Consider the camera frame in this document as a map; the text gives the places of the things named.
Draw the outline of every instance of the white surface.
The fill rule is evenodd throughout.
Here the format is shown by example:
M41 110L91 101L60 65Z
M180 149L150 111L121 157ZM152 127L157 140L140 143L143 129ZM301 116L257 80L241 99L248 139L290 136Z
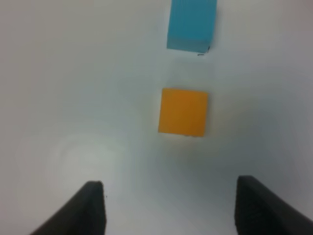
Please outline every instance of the white surface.
M204 57L166 50L169 0L0 1L0 234L87 180L108 235L236 234L252 174L313 219L313 3L219 0ZM163 87L209 91L203 139L157 133Z

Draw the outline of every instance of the blue block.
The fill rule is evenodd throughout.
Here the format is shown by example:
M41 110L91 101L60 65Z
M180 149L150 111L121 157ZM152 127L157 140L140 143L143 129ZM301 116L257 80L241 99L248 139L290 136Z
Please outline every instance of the blue block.
M167 48L206 53L211 45L217 0L172 0Z

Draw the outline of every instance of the cube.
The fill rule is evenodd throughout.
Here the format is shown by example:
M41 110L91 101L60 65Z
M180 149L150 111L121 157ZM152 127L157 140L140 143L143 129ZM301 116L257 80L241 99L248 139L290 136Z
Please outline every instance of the cube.
M203 137L208 93L164 88L158 131Z
M167 48L206 53L211 46L217 0L172 0Z

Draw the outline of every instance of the orange block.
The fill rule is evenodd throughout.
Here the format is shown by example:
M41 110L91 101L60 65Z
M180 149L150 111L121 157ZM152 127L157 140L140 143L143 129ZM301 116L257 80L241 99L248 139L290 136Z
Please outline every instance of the orange block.
M203 137L208 96L206 92L164 88L158 131Z

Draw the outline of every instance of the white table surface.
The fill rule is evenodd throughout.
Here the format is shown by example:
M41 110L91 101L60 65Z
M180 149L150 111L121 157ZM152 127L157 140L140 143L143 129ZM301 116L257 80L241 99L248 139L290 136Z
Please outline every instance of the white table surface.
M243 174L313 219L312 10L219 0L197 56L166 49L169 0L0 1L0 234L88 180L108 235L235 235ZM210 92L204 138L157 132L164 87Z

